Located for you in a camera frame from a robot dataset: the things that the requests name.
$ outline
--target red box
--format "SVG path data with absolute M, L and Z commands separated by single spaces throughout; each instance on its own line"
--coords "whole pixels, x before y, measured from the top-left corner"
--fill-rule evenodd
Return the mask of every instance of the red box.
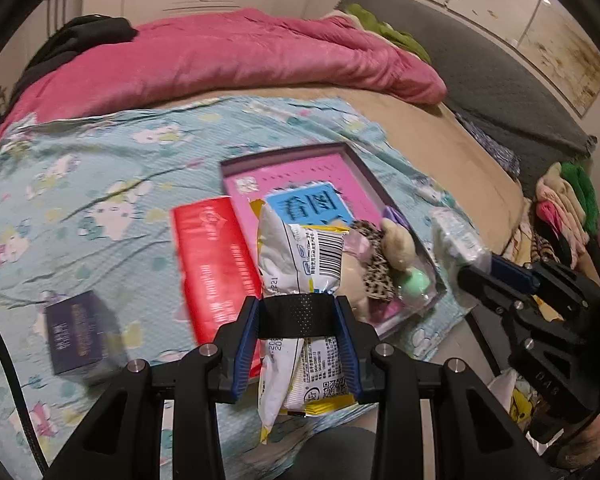
M 245 297 L 261 297 L 260 275 L 230 197 L 174 208 L 171 219 L 193 332 L 198 344 L 208 343 L 221 325 L 237 319 Z M 250 377 L 259 373 L 257 346 Z

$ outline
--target light blue bed sheet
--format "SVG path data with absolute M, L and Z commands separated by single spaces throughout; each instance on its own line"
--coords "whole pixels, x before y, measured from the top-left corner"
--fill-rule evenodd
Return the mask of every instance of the light blue bed sheet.
M 358 152 L 429 249 L 430 208 L 461 212 L 386 143 L 378 124 L 341 100 L 234 96 L 39 125 L 30 117 L 11 129 L 0 143 L 0 331 L 49 461 L 99 390 L 53 375 L 45 306 L 93 289 L 115 311 L 130 358 L 179 358 L 196 342 L 180 290 L 170 209 L 221 194 L 219 163 L 226 158 L 335 141 Z M 466 312 L 448 292 L 426 319 L 412 319 L 394 339 L 412 355 L 430 358 Z M 311 434 L 365 409 L 281 418 L 269 444 L 258 446 L 251 386 L 238 405 L 218 406 L 227 478 L 273 478 Z M 163 427 L 161 475 L 170 479 L 170 402 Z M 40 477 L 1 367 L 0 459 L 17 479 Z

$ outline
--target perforated black band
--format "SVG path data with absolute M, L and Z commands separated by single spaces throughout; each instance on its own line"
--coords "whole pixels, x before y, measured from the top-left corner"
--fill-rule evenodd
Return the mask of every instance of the perforated black band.
M 331 294 L 288 294 L 260 302 L 258 338 L 303 338 L 335 335 Z

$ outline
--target beige mattress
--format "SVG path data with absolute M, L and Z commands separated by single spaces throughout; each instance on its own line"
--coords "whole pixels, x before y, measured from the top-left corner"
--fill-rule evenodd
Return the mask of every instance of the beige mattress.
M 520 223 L 523 209 L 520 186 L 444 105 L 424 109 L 367 90 L 315 86 L 217 90 L 159 106 L 169 107 L 229 94 L 344 99 L 367 118 L 379 123 L 391 146 L 456 198 L 492 251 L 501 253 Z

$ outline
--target green clothing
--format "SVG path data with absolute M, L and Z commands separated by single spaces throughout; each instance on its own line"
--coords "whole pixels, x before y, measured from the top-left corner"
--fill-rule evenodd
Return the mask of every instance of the green clothing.
M 582 228 L 591 235 L 597 234 L 600 210 L 596 201 L 596 190 L 589 179 L 589 175 L 585 173 L 582 166 L 565 162 L 562 165 L 560 176 L 571 184 L 578 202 L 584 209 L 586 218 Z
M 413 36 L 408 32 L 400 32 L 394 30 L 391 25 L 385 22 L 378 22 L 376 17 L 368 10 L 361 7 L 359 4 L 351 4 L 347 7 L 347 14 L 351 14 L 360 20 L 360 23 L 365 30 L 370 30 L 379 34 L 383 38 L 387 38 L 395 46 L 411 52 L 418 56 L 427 64 L 431 64 L 431 58 L 424 47 L 413 39 Z

